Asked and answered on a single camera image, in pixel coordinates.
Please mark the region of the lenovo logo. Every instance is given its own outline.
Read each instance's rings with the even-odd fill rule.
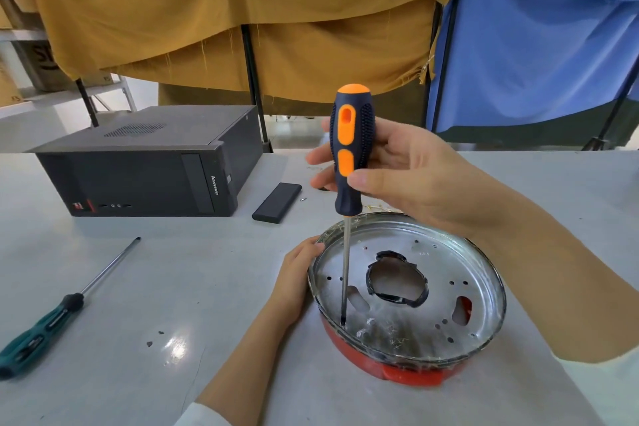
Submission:
[[[217,184],[215,183],[215,177],[211,175],[211,182],[213,183],[213,190],[215,191],[215,195],[219,195],[217,192]]]

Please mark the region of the left hand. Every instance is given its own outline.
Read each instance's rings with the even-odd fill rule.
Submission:
[[[308,290],[307,271],[311,261],[324,251],[324,244],[316,243],[318,237],[305,239],[284,257],[276,285],[268,300],[283,314],[283,319],[288,324],[293,324],[300,316]]]

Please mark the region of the metal plate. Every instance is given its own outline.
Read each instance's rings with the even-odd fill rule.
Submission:
[[[343,222],[322,234],[319,242],[326,248],[309,268],[309,285],[329,325],[357,350],[390,365],[418,370],[446,367],[479,352],[500,330],[506,293],[488,258],[466,239],[395,212],[372,212],[352,220],[348,284],[358,289],[370,310],[358,312],[349,301],[342,328],[343,237]],[[405,256],[427,279],[428,298],[417,308],[390,303],[367,291],[369,265],[377,253],[389,250]],[[472,302],[466,325],[452,318],[462,296]]]

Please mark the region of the screwdriver shaft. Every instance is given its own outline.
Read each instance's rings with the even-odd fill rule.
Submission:
[[[118,254],[116,259],[110,262],[105,269],[100,271],[100,274],[97,277],[93,278],[91,283],[86,285],[84,287],[84,290],[82,290],[80,293],[82,293],[83,295],[87,293],[93,287],[93,285],[95,285],[98,282],[98,280],[101,277],[103,277],[104,275],[108,273],[109,269],[115,267],[120,261],[122,261],[122,259],[135,247],[136,244],[140,242],[141,239],[142,239],[141,237],[136,237],[133,241],[131,241],[131,244],[125,247],[124,251]]]
[[[348,264],[351,255],[351,218],[344,217],[344,263],[342,265],[342,327],[346,326],[348,299]]]

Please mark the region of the red base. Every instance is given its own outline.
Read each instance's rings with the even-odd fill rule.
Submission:
[[[439,386],[443,381],[450,376],[457,374],[466,364],[465,362],[459,363],[446,369],[424,369],[419,372],[416,370],[406,370],[391,365],[382,364],[373,360],[372,358],[364,355],[358,350],[355,350],[348,345],[341,337],[333,331],[328,322],[322,317],[324,328],[326,333],[330,337],[331,341],[335,344],[337,349],[346,357],[350,362],[362,369],[364,372],[382,379],[384,381],[393,381],[398,384],[404,384],[405,386],[412,387],[433,387]]]

